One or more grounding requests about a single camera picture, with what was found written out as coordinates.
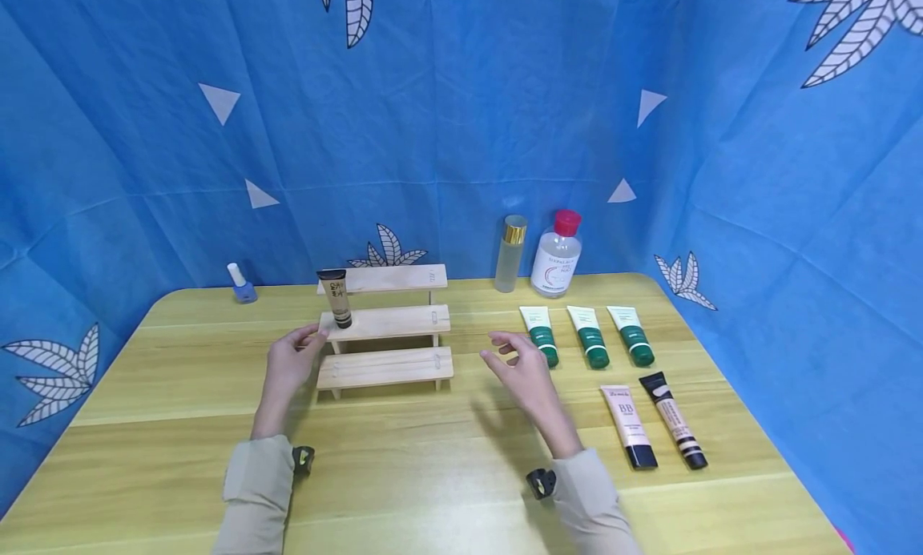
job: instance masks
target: wooden table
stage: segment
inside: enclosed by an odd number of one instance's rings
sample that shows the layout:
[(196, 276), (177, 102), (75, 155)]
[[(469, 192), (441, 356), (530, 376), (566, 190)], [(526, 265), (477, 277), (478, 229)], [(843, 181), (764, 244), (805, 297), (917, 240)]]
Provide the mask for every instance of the wooden table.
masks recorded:
[[(322, 393), (294, 409), (292, 441), (316, 447), (296, 484), (286, 553), (376, 555), (573, 553), (553, 506), (523, 476), (547, 466), (536, 432), (481, 362), (487, 331), (523, 330), (521, 305), (551, 307), (561, 363), (554, 383), (579, 434), (617, 484), (647, 555), (846, 554), (848, 550), (657, 284), (641, 275), (579, 276), (563, 300), (521, 280), (451, 281), (455, 378)], [(425, 294), (359, 296), (353, 307), (420, 304)], [(565, 306), (596, 307), (612, 363), (591, 371)], [(606, 312), (633, 305), (710, 466), (675, 451)], [(102, 383), (0, 523), (0, 553), (207, 553), (221, 520), (224, 468), (248, 437), (267, 346), (316, 320), (310, 287), (229, 289), (157, 302)], [(601, 384), (629, 384), (660, 469), (632, 472)]]

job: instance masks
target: dark tube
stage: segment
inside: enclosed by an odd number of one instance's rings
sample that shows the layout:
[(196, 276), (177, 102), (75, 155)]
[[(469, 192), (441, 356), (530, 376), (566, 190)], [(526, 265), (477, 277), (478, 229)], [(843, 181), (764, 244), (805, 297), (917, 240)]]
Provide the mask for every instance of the dark tube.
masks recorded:
[(699, 442), (695, 439), (695, 436), (692, 435), (692, 431), (686, 424), (686, 420), (683, 419), (679, 407), (676, 407), (673, 393), (670, 392), (670, 387), (667, 385), (667, 378), (663, 376), (663, 373), (655, 373), (638, 380), (648, 395), (651, 396), (651, 401), (654, 401), (657, 410), (660, 411), (663, 422), (667, 423), (667, 427), (670, 428), (670, 434), (673, 435), (676, 448), (679, 448), (679, 452), (686, 459), (688, 468), (706, 468), (708, 460), (705, 459), (705, 453), (702, 451), (702, 447), (699, 447)]
[(317, 278), (327, 292), (327, 300), (333, 310), (333, 319), (340, 329), (353, 324), (353, 314), (349, 310), (349, 298), (346, 295), (346, 269), (328, 269), (317, 271)]

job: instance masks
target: white triangle print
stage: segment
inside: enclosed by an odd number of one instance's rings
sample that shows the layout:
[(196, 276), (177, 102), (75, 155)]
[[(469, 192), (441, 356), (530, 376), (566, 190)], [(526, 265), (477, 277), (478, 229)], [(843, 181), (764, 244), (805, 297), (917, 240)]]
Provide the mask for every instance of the white triangle print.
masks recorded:
[(273, 204), (279, 204), (279, 201), (276, 201), (269, 193), (263, 191), (257, 185), (250, 183), (249, 180), (244, 179), (244, 183), (247, 184), (247, 193), (250, 195), (250, 208), (260, 209), (262, 207), (272, 207)]
[(644, 123), (644, 119), (647, 119), (648, 115), (651, 112), (654, 112), (656, 107), (660, 106), (664, 100), (667, 100), (666, 95), (661, 95), (658, 93), (651, 93), (644, 89), (640, 89), (640, 106), (638, 107), (638, 126)]
[(622, 179), (621, 183), (612, 192), (612, 196), (609, 197), (609, 203), (629, 203), (637, 198), (634, 191), (631, 190), (629, 181)]
[(226, 91), (224, 88), (218, 88), (217, 86), (208, 86), (201, 82), (199, 83), (199, 88), (202, 89), (202, 94), (205, 95), (208, 105), (212, 107), (212, 111), (218, 117), (218, 123), (224, 126), (228, 117), (231, 116), (233, 107), (237, 104), (237, 99), (240, 99), (240, 93)]

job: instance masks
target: sleeve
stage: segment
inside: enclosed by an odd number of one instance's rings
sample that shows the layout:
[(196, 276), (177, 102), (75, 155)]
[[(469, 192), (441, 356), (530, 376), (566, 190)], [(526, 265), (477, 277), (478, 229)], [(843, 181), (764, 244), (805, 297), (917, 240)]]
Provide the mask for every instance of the sleeve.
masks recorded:
[(554, 461), (552, 498), (579, 555), (643, 555), (595, 449)]
[(294, 459), (285, 435), (241, 442), (224, 476), (224, 521), (212, 555), (281, 555)]

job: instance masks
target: toner bottle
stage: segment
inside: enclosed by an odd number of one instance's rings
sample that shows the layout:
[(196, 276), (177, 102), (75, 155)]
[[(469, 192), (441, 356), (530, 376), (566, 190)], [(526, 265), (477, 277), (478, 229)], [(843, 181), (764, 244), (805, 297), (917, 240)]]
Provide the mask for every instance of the toner bottle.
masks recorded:
[(554, 215), (554, 226), (542, 233), (532, 267), (532, 286), (539, 295), (556, 299), (564, 295), (583, 250), (577, 237), (581, 216), (571, 210)]

